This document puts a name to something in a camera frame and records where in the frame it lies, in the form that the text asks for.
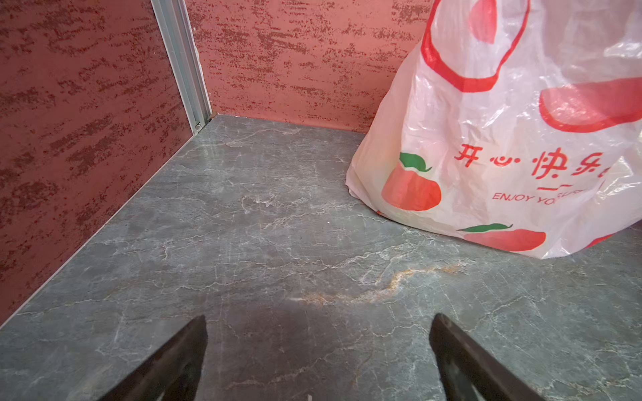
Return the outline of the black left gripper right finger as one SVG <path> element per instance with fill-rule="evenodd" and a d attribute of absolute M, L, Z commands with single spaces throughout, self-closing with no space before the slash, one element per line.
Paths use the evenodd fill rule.
<path fill-rule="evenodd" d="M 430 344 L 446 399 L 543 401 L 443 313 L 432 320 Z"/>

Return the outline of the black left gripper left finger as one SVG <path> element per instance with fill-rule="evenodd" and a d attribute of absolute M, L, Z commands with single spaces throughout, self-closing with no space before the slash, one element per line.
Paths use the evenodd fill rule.
<path fill-rule="evenodd" d="M 100 400 L 193 400 L 207 349 L 207 320 L 192 319 Z"/>

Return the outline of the pink printed plastic bag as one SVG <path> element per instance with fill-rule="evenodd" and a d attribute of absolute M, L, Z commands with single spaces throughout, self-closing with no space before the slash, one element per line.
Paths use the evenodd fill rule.
<path fill-rule="evenodd" d="M 346 184 L 393 221 L 538 259 L 635 224 L 640 2 L 434 2 Z"/>

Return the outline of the aluminium corner post left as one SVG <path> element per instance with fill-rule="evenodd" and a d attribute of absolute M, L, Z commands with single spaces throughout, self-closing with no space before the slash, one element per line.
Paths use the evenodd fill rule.
<path fill-rule="evenodd" d="M 167 56 L 194 135 L 214 116 L 184 0 L 151 0 Z"/>

